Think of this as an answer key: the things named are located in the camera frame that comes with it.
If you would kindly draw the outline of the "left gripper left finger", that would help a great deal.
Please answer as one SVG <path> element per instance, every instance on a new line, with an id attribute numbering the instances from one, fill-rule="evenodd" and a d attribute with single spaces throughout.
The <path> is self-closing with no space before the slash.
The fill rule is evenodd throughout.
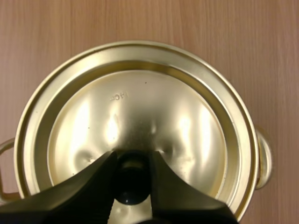
<path id="1" fill-rule="evenodd" d="M 114 202 L 115 152 L 66 181 L 0 208 L 2 224 L 106 224 Z"/>

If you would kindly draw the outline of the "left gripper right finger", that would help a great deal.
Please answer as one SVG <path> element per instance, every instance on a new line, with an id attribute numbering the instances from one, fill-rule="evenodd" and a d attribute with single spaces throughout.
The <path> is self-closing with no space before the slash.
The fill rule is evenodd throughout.
<path id="1" fill-rule="evenodd" d="M 187 184 L 159 152 L 149 155 L 152 218 L 159 224 L 236 224 L 230 208 Z"/>

